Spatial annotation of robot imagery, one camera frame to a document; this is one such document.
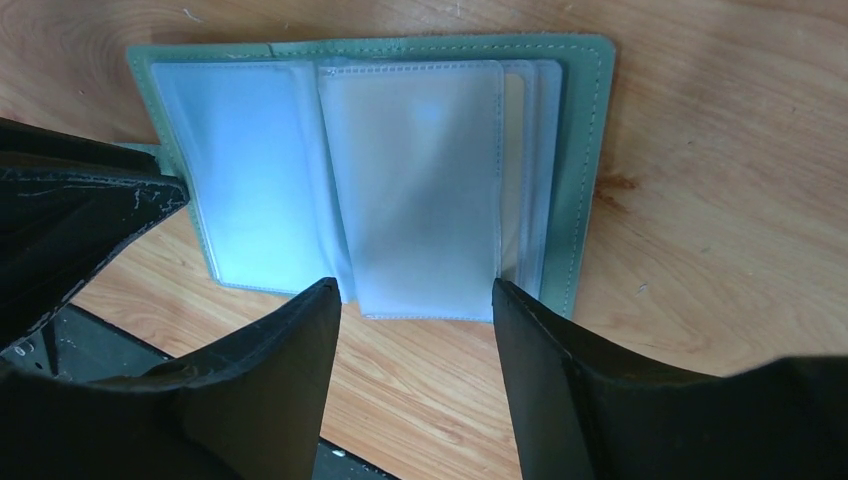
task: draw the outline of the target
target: wood grain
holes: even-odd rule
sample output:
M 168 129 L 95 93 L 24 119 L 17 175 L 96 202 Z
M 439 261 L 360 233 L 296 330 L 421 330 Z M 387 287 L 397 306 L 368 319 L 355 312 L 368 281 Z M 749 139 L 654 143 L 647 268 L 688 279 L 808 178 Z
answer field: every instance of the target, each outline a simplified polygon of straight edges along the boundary
M 618 46 L 575 321 L 715 374 L 846 353 L 842 0 L 0 0 L 0 115 L 154 142 L 130 44 L 526 31 Z M 75 301 L 173 354 L 281 303 L 213 285 L 184 213 Z M 519 478 L 486 325 L 346 308 L 323 435 L 406 479 Z

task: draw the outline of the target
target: card holder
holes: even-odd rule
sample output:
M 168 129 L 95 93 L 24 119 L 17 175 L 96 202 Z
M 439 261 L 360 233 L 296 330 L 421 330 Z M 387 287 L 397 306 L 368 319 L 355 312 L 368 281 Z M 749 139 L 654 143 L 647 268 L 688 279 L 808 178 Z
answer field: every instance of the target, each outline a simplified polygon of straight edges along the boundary
M 347 300 L 358 299 L 363 312 L 377 318 L 438 317 L 489 321 L 491 281 L 494 276 L 504 276 L 513 277 L 519 286 L 531 295 L 538 296 L 547 306 L 570 316 L 612 78 L 614 50 L 606 39 L 593 35 L 530 34 L 146 46 L 131 48 L 129 60 L 162 142 L 160 153 L 163 171 L 173 171 L 189 183 L 193 194 L 190 213 L 206 250 L 210 272 L 219 282 L 228 286 L 293 293 L 302 288 L 297 285 L 306 278 L 312 278 L 310 272 L 316 276 L 329 274 L 339 278 L 340 286 L 347 291 Z M 376 112 L 389 107 L 403 110 L 401 106 L 414 110 L 409 104 L 414 103 L 415 90 L 419 89 L 407 89 L 407 95 L 398 93 L 397 98 L 403 105 L 385 100 L 392 96 L 390 85 L 386 85 L 387 88 L 378 94 L 372 92 L 375 93 L 372 95 L 375 100 L 365 102 L 370 106 L 354 101 L 353 104 L 359 105 L 358 110 L 347 108 L 351 105 L 345 107 L 345 110 L 342 108 L 344 105 L 337 100 L 327 101 L 328 96 L 334 95 L 327 91 L 327 85 L 344 76 L 353 76 L 354 70 L 344 69 L 378 69 L 387 66 L 397 69 L 398 65 L 418 68 L 429 64 L 437 70 L 444 69 L 445 64 L 485 63 L 495 63 L 501 69 L 499 160 L 497 156 L 490 156 L 486 162 L 480 160 L 486 155 L 480 153 L 483 147 L 476 141 L 467 144 L 455 142 L 456 145 L 449 149 L 453 150 L 452 157 L 431 153 L 429 161 L 421 162 L 424 167 L 415 170 L 423 174 L 420 177 L 416 174 L 392 178 L 392 168 L 399 167 L 388 159 L 408 155 L 408 152 L 397 148 L 400 135 L 387 135 L 386 132 L 403 129 L 400 128 L 402 125 L 394 122 L 381 123 L 381 117 Z M 179 92 L 180 95 L 188 95 L 189 100 L 174 99 L 173 95 L 169 99 L 167 92 L 160 91 L 163 87 L 158 85 L 160 82 L 154 71 L 174 68 L 159 66 L 167 64 L 207 65 L 202 68 L 212 72 L 216 72 L 217 67 L 211 66 L 215 64 L 232 64 L 230 66 L 235 70 L 244 68 L 236 65 L 266 64 L 262 67 L 271 68 L 269 65 L 275 64 L 276 68 L 287 70 L 289 74 L 254 79 L 266 85 L 246 88 L 264 93 L 274 91 L 274 95 L 282 97 L 276 99 L 269 96 L 265 102 L 258 100 L 263 95 L 249 95 L 234 88 L 246 84 L 221 81 L 227 86 L 221 87 L 222 91 L 216 92 L 216 95 L 233 96 L 233 104 L 251 107 L 240 110 L 241 107 L 228 105 L 218 99 L 216 101 L 219 105 L 238 112 L 242 121 L 233 125 L 236 121 L 232 120 L 232 116 L 212 115 L 211 118 L 217 125 L 241 131 L 244 136 L 234 138 L 229 143 L 233 147 L 225 149 L 207 138 L 215 135 L 199 135 L 202 139 L 200 144 L 206 150 L 192 150 L 188 139 L 191 135 L 198 135 L 187 134 L 184 131 L 185 125 L 201 122 L 202 128 L 208 130 L 211 128 L 210 122 L 205 118 L 207 114 L 197 114 L 193 112 L 193 107 L 184 106 L 180 107 L 184 110 L 183 116 L 191 120 L 180 123 L 177 119 L 177 107 L 197 101 L 190 100 L 196 94 L 189 91 L 185 82 Z M 336 75 L 335 80 L 331 79 L 332 76 L 319 76 L 316 73 L 316 65 L 326 67 L 328 64 L 329 70 L 324 73 L 332 70 L 333 75 Z M 360 74 L 364 77 L 372 74 L 380 76 L 376 71 Z M 316 78 L 321 82 L 320 91 Z M 330 89 L 338 90 L 336 93 L 346 90 L 346 87 L 336 87 Z M 461 100 L 475 100 L 473 95 L 472 98 L 465 97 Z M 458 100 L 451 100 L 446 105 L 453 106 L 456 102 Z M 424 108 L 416 108 L 427 114 L 426 105 Z M 285 112 L 277 112 L 275 116 L 271 113 L 275 110 Z M 230 118 L 229 123 L 222 118 Z M 286 128 L 280 125 L 281 122 L 285 123 L 282 118 L 297 119 L 301 130 L 300 143 L 295 141 L 295 136 L 290 135 L 290 132 L 269 134 L 269 131 L 276 128 Z M 368 149 L 376 148 L 377 142 L 369 140 L 366 135 L 350 133 L 351 129 L 365 128 L 368 122 L 363 122 L 362 118 L 371 122 L 372 127 L 382 125 L 382 128 L 371 128 L 369 135 L 386 140 L 387 145 L 394 145 L 395 155 L 369 155 Z M 480 125 L 474 127 L 482 130 Z M 424 149 L 416 147 L 413 150 L 415 155 L 424 158 L 427 157 L 426 147 L 431 152 L 436 151 L 439 145 L 436 140 L 445 143 L 444 138 L 449 138 L 444 132 L 426 130 L 424 133 L 410 137 L 424 145 Z M 434 140 L 422 140 L 431 137 Z M 282 178 L 279 169 L 252 161 L 253 157 L 249 153 L 254 147 L 251 145 L 257 142 L 268 142 L 266 144 L 269 147 L 263 150 L 266 161 L 282 163 L 293 173 L 288 174 L 287 170 L 287 177 Z M 479 150 L 479 158 L 477 161 L 463 162 L 460 157 L 468 155 L 457 153 L 456 148 L 470 151 L 472 147 L 468 144 L 471 143 Z M 354 146 L 363 145 L 364 150 L 357 153 Z M 229 167 L 222 163 L 225 157 L 230 158 Z M 447 158 L 453 161 L 438 161 Z M 500 173 L 491 189 L 493 194 L 484 204 L 479 192 L 488 177 L 480 175 L 480 172 L 484 166 L 491 167 L 497 162 Z M 417 164 L 410 161 L 405 163 L 407 167 L 410 163 Z M 227 168 L 235 170 L 230 172 L 229 184 L 216 181 L 216 178 L 228 176 Z M 473 176 L 455 178 L 452 172 L 458 168 L 469 169 Z M 255 178 L 264 174 L 269 177 L 267 183 L 259 182 L 262 188 L 247 188 L 250 182 L 243 181 L 244 178 L 239 176 L 239 172 L 245 169 L 253 171 L 250 175 L 246 174 L 246 177 Z M 215 207 L 205 205 L 210 189 L 198 183 L 199 180 L 208 180 L 203 176 L 208 170 L 218 175 L 209 177 L 213 180 L 210 183 L 218 186 L 218 190 L 211 190 L 218 192 L 212 195 L 219 200 L 218 203 L 213 202 L 213 205 L 217 205 Z M 195 178 L 195 171 L 201 172 L 201 176 Z M 436 174 L 428 178 L 427 173 L 432 172 Z M 279 180 L 272 180 L 271 177 L 279 177 Z M 269 186 L 271 183 L 278 183 L 281 188 L 274 190 Z M 390 195 L 379 194 L 386 191 L 391 193 L 396 184 L 401 184 L 401 188 L 393 194 L 404 202 L 390 201 Z M 450 188 L 457 185 L 463 188 Z M 428 199 L 421 198 L 422 195 L 416 196 L 416 188 L 432 192 L 434 186 L 447 189 L 449 195 L 436 196 L 436 200 L 430 200 L 429 203 L 426 201 Z M 464 202 L 465 198 L 459 195 L 460 191 L 474 197 L 479 205 L 469 208 Z M 241 226 L 238 222 L 253 218 L 254 224 L 270 225 L 276 222 L 277 225 L 266 228 L 264 236 L 254 235 L 252 238 L 248 235 L 249 229 L 242 229 L 247 233 L 233 233 L 229 231 L 230 228 L 218 228 L 216 232 L 231 240 L 230 243 L 219 244 L 217 237 L 208 235 L 210 226 L 207 224 L 218 222 L 221 214 L 216 213 L 213 215 L 214 220 L 210 220 L 209 212 L 226 212 L 227 209 L 221 208 L 220 200 L 233 198 L 230 194 L 234 193 L 243 199 L 234 210 L 254 212 L 246 219 L 230 219 L 230 222 Z M 307 200 L 293 198 L 300 195 Z M 269 202 L 276 206 L 269 207 Z M 280 206 L 284 203 L 294 209 L 303 207 L 303 211 L 310 213 L 298 216 Z M 414 204 L 414 208 L 407 209 L 412 214 L 409 218 L 394 214 L 394 218 L 400 218 L 406 224 L 389 221 L 392 218 L 389 215 L 373 213 L 375 209 L 391 210 L 401 203 Z M 463 225 L 459 228 L 443 228 L 450 224 L 446 221 L 451 218 L 449 214 L 462 218 Z M 282 221 L 269 217 L 279 217 Z M 485 222 L 481 220 L 482 217 L 491 218 L 486 220 L 488 223 L 485 228 L 480 229 L 486 235 L 475 236 L 472 233 L 478 232 L 472 232 L 466 227 L 483 225 Z M 438 228 L 420 226 L 426 226 L 428 221 Z M 225 227 L 233 225 L 224 221 L 221 223 Z M 303 233 L 309 230 L 313 232 L 311 235 Z M 414 235 L 417 231 L 427 234 L 435 232 L 433 239 L 438 241 L 429 241 L 428 237 L 420 234 Z M 404 241 L 400 243 L 406 244 L 408 248 L 397 248 L 397 242 L 393 241 L 392 236 L 403 238 Z M 281 240 L 272 241 L 269 237 Z M 413 242 L 411 238 L 425 240 Z M 260 248 L 247 253 L 238 248 L 239 245 L 244 247 L 251 244 Z M 273 256 L 271 245 L 279 247 L 279 256 Z M 456 252 L 464 253 L 460 255 L 450 252 L 451 246 L 458 247 Z M 305 252 L 303 256 L 310 259 L 292 260 L 296 252 Z M 258 270 L 245 268 L 247 264 L 256 265 Z M 285 270 L 285 274 L 273 273 L 280 270 Z M 477 278 L 482 278 L 484 271 L 485 281 Z M 231 275 L 236 274 L 242 275 L 242 281 L 233 281 L 235 277 L 231 278 Z

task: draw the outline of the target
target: wallet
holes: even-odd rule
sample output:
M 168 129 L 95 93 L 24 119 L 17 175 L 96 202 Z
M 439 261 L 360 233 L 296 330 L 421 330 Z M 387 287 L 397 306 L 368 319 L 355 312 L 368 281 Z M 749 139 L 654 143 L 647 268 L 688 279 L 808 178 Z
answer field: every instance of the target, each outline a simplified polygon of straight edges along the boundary
M 476 321 L 495 278 L 571 315 L 614 59 L 580 34 L 128 52 L 212 278 Z

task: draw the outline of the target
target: green cover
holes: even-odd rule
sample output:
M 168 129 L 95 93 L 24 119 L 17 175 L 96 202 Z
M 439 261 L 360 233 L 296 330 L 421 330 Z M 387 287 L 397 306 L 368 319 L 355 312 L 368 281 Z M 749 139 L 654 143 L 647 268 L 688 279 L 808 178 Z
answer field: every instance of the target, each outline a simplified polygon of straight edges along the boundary
M 184 179 L 182 155 L 153 84 L 150 71 L 153 63 L 331 57 L 406 61 L 559 61 L 563 67 L 563 92 L 540 300 L 560 315 L 571 317 L 615 63 L 615 47 L 605 37 L 583 34 L 518 34 L 294 43 L 146 45 L 130 47 L 127 57 L 162 143 L 158 158 L 163 172 L 173 172 Z M 191 205 L 189 208 L 197 227 L 193 208 Z M 203 237 L 199 234 L 198 237 L 203 242 Z M 204 254 L 208 264 L 208 253 Z

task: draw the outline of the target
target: scratch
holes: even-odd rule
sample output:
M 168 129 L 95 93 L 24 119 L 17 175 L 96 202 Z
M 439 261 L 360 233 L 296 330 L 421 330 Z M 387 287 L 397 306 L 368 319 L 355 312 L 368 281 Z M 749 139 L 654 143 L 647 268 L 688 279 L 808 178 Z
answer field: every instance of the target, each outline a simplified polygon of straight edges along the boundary
M 190 18 L 190 19 L 194 20 L 195 22 L 197 22 L 197 23 L 203 23 L 203 19 L 202 19 L 202 18 L 195 17 L 194 15 L 192 15 L 192 14 L 191 14 L 191 12 L 190 12 L 187 8 L 184 8 L 184 9 L 183 9 L 183 12 L 185 12 L 186 17 L 188 17 L 188 18 Z

